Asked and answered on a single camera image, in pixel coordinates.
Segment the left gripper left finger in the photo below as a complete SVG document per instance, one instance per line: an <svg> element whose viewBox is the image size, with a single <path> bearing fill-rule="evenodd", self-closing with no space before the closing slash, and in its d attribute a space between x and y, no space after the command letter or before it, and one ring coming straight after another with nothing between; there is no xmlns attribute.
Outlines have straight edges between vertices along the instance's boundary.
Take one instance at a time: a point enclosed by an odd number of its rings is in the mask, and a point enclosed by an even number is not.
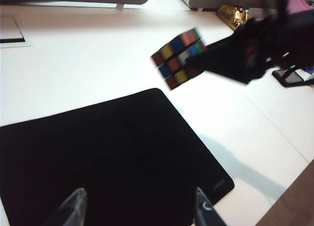
<svg viewBox="0 0 314 226"><path fill-rule="evenodd" d="M83 226L87 209L87 192L76 189L46 220L45 226Z"/></svg>

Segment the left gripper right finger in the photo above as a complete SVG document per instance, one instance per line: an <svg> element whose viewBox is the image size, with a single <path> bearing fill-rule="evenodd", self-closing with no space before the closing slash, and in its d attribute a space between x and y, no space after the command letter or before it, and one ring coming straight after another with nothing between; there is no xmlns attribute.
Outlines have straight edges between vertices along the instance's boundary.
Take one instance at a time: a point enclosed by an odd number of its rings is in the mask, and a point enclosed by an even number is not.
<svg viewBox="0 0 314 226"><path fill-rule="evenodd" d="M195 225L196 226L226 226L212 203L201 188L196 188L195 195Z"/></svg>

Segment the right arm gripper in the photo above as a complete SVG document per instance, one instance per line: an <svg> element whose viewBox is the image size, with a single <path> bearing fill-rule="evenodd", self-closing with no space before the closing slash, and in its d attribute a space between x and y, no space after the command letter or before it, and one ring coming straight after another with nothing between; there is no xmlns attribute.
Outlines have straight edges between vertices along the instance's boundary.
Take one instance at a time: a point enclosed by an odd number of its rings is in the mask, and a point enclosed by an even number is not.
<svg viewBox="0 0 314 226"><path fill-rule="evenodd" d="M189 57L187 64L243 84L260 79L272 67L290 70L294 66L294 49L287 23L275 16L259 21L252 18L231 36Z"/></svg>

